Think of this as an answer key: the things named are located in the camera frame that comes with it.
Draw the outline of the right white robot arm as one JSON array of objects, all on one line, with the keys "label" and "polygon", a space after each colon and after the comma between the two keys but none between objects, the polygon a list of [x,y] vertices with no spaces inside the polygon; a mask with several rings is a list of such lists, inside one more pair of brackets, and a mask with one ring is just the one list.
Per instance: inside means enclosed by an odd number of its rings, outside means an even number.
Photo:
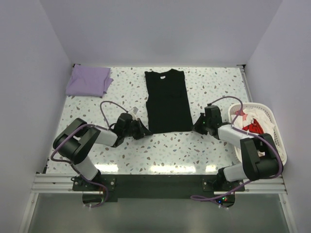
[{"label": "right white robot arm", "polygon": [[208,105],[194,124],[194,131],[209,134],[241,150],[242,161],[218,170],[214,188],[227,191],[235,181],[248,179],[257,181],[278,177],[284,169],[272,136],[268,133],[248,133],[223,122],[221,111],[216,105]]}]

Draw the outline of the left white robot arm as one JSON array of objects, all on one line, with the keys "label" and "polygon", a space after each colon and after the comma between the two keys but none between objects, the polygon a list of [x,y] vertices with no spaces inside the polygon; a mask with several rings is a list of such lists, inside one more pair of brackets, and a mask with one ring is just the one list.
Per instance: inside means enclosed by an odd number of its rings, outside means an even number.
[{"label": "left white robot arm", "polygon": [[152,134],[140,118],[135,118],[130,113],[122,113],[117,122],[107,129],[88,124],[77,118],[54,140],[52,145],[54,152],[51,155],[51,160],[68,163],[84,180],[85,187],[89,190],[96,190],[104,182],[100,178],[101,172],[88,157],[93,145],[101,144],[116,148],[127,137],[139,140]]}]

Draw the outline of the black t shirt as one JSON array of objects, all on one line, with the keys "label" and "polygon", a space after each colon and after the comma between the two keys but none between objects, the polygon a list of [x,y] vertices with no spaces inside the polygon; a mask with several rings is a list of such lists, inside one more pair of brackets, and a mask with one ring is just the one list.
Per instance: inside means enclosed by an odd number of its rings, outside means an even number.
[{"label": "black t shirt", "polygon": [[184,72],[146,71],[145,80],[149,130],[152,133],[190,132],[193,122]]}]

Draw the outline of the folded purple t shirt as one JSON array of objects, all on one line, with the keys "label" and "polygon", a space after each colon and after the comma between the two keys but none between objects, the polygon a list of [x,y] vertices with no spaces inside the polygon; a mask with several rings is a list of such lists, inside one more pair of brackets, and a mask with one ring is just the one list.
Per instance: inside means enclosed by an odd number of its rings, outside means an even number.
[{"label": "folded purple t shirt", "polygon": [[112,84],[109,67],[90,67],[74,64],[66,86],[67,96],[103,97]]}]

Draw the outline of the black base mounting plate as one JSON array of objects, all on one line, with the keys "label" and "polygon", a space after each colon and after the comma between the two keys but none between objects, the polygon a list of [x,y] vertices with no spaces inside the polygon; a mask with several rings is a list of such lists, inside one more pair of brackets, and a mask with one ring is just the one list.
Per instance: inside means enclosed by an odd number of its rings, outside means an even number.
[{"label": "black base mounting plate", "polygon": [[71,178],[72,190],[82,192],[84,203],[97,204],[119,199],[189,199],[192,195],[213,198],[217,192],[228,192],[242,180],[215,185],[216,175],[100,175],[97,184],[80,176]]}]

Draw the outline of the aluminium frame rail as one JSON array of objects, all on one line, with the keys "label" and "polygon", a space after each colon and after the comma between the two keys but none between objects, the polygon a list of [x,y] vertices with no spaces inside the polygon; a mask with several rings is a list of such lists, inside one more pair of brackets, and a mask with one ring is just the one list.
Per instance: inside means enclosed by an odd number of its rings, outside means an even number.
[{"label": "aluminium frame rail", "polygon": [[[75,174],[36,174],[32,193],[72,193]],[[243,194],[287,194],[283,178],[258,180],[246,184]]]}]

